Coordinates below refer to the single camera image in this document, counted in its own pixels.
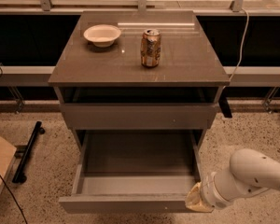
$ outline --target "open drawer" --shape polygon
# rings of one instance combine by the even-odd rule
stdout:
[[[86,132],[68,213],[190,212],[185,198],[200,181],[191,131]]]

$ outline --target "aluminum can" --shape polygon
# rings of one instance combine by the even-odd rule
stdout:
[[[161,34],[157,29],[146,29],[141,41],[141,64],[156,67],[161,55]]]

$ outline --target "black wall panel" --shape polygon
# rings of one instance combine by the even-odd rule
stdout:
[[[55,65],[78,19],[78,15],[0,15],[0,63]],[[222,64],[236,65],[246,17],[199,16],[198,20]],[[243,54],[244,66],[280,66],[280,17],[250,17]],[[262,97],[268,90],[228,89],[230,97]],[[53,88],[20,90],[27,100],[56,99]],[[7,88],[0,88],[0,100],[11,98]]]

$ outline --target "cabinet top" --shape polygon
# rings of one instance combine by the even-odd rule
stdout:
[[[97,48],[83,34],[93,25],[118,26],[121,36]],[[160,63],[141,65],[144,30],[161,32]],[[52,86],[220,86],[228,85],[218,57],[191,11],[84,12],[50,79]]]

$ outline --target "drawer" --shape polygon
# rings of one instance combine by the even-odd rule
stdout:
[[[87,132],[68,213],[190,212],[185,198],[200,181],[191,131]]]
[[[212,104],[217,101],[218,87],[183,87],[175,82],[168,85],[150,84],[148,87],[134,87],[124,84],[116,87],[60,87],[66,103],[175,103]]]
[[[62,104],[68,128],[76,130],[208,129],[217,105]]]

